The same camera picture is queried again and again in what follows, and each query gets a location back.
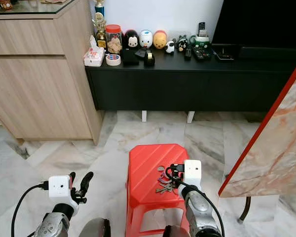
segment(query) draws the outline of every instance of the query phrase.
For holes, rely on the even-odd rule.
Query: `wooden cabinet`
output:
[[[52,19],[0,20],[0,55],[64,54]]]
[[[0,117],[16,138],[91,138],[64,57],[0,58]]]
[[[0,15],[0,121],[17,139],[98,141],[83,55],[92,34],[89,4],[55,14]]]

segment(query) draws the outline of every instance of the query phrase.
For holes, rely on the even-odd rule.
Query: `red table edge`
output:
[[[281,104],[282,100],[284,99],[284,97],[286,96],[287,92],[290,90],[290,88],[292,87],[292,85],[294,84],[296,80],[296,68],[294,69],[292,75],[290,76],[289,80],[287,81],[287,83],[285,84],[284,88],[282,89],[281,93],[279,94],[279,96],[277,97],[277,99],[275,100],[274,104],[272,105],[271,109],[269,110],[269,112],[266,114],[265,118],[263,119],[262,123],[260,124],[260,126],[258,127],[258,129],[256,130],[255,134],[253,135],[253,137],[251,138],[251,140],[249,141],[249,143],[247,144],[246,148],[244,149],[243,153],[241,154],[241,156],[239,157],[237,163],[235,164],[235,166],[233,167],[233,169],[231,170],[231,172],[229,173],[228,177],[225,179],[224,183],[222,184],[221,188],[218,191],[218,195],[220,196],[222,194],[222,191],[224,190],[224,188],[226,187],[226,185],[228,184],[228,182],[230,181],[231,177],[234,175],[234,173],[236,172],[236,170],[238,169],[240,163],[244,160],[244,158],[246,157],[246,155],[248,154],[249,150],[251,149],[251,147],[253,146],[253,144],[256,142],[257,138],[260,136],[260,134],[262,133],[263,129],[265,128],[265,126],[267,125],[267,123],[269,122],[269,120],[271,119],[271,117],[273,116],[273,114],[275,113],[275,111],[277,110],[277,108],[279,107],[279,105]]]

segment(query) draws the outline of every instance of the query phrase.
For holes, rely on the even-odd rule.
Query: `glass shelf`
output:
[[[8,14],[55,14],[74,0],[64,3],[41,3],[40,0],[19,0],[11,10],[0,9],[0,15]]]

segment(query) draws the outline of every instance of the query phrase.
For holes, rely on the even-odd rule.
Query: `table leg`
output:
[[[147,110],[142,110],[142,122],[147,122]]]
[[[245,220],[248,212],[249,212],[249,209],[250,209],[250,203],[251,203],[251,197],[247,197],[246,198],[246,205],[245,205],[245,209],[243,210],[241,216],[239,217],[238,219],[238,223],[242,224],[243,221]]]
[[[192,123],[194,114],[195,114],[195,111],[189,111],[188,112],[187,119],[186,119],[186,122],[187,123]]]

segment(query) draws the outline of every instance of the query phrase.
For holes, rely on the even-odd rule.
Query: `black cable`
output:
[[[14,210],[13,217],[12,217],[12,223],[11,223],[11,237],[14,237],[14,224],[15,224],[16,214],[17,214],[17,212],[18,212],[18,209],[19,209],[19,207],[20,207],[20,205],[21,205],[21,202],[22,202],[22,200],[24,199],[25,195],[26,195],[29,191],[31,191],[32,189],[35,189],[35,188],[43,188],[43,189],[45,189],[45,188],[46,188],[46,183],[48,184],[48,181],[45,181],[45,182],[42,183],[42,184],[37,184],[37,185],[35,185],[35,186],[33,186],[33,187],[30,187],[30,188],[27,189],[27,190],[23,193],[23,195],[21,196],[21,198],[20,198],[18,204],[16,205],[16,208],[15,208],[15,210]]]
[[[216,212],[216,215],[219,219],[219,223],[220,223],[220,226],[221,226],[221,230],[222,230],[222,237],[225,237],[225,230],[224,230],[224,227],[223,227],[223,223],[222,223],[222,217],[221,215],[219,214],[217,208],[215,207],[215,205],[212,203],[212,201],[209,200],[209,198],[206,196],[205,193],[203,193],[202,191],[200,191],[198,188],[190,185],[190,184],[187,184],[185,182],[182,182],[180,179],[176,179],[174,177],[172,177],[169,173],[168,173],[168,170],[171,169],[171,167],[167,167],[166,170],[165,170],[165,174],[167,175],[167,177],[169,179],[171,179],[172,181],[174,182],[178,182],[186,187],[189,187],[190,189],[194,190],[194,191],[197,191],[199,194],[201,194],[203,196],[203,198],[205,198],[205,200],[212,206],[212,208],[214,209],[214,211]]]
[[[33,233],[30,233],[27,237],[31,237],[35,234],[35,231]]]

